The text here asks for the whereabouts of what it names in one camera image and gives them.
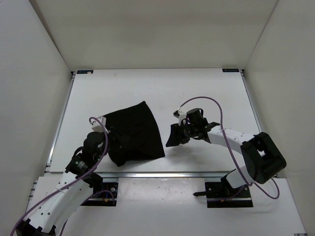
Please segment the black skirt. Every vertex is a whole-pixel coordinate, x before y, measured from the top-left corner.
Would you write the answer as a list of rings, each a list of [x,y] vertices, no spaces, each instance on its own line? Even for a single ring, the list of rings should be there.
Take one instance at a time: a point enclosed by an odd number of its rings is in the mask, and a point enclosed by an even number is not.
[[[118,167],[128,161],[150,161],[165,157],[157,122],[145,101],[105,114],[106,128],[117,128],[130,136],[123,149],[108,150],[109,157]]]

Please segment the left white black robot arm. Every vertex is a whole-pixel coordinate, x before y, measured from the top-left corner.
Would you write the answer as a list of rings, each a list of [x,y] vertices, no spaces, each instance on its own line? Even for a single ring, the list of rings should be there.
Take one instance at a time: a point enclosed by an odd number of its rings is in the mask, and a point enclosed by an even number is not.
[[[66,166],[54,192],[34,204],[17,221],[11,235],[61,236],[70,216],[103,190],[95,170],[109,151],[124,150],[130,137],[111,128],[91,132]]]

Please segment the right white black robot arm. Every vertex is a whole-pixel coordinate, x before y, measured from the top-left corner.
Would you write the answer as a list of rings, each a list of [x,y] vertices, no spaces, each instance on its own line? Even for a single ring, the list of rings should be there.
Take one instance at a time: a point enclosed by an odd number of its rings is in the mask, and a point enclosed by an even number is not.
[[[232,197],[242,186],[265,184],[287,166],[280,150],[265,132],[253,135],[223,128],[220,123],[208,122],[201,108],[186,113],[177,110],[173,115],[178,122],[170,126],[167,147],[176,147],[195,139],[242,155],[244,166],[236,166],[220,180],[221,193],[227,197]]]

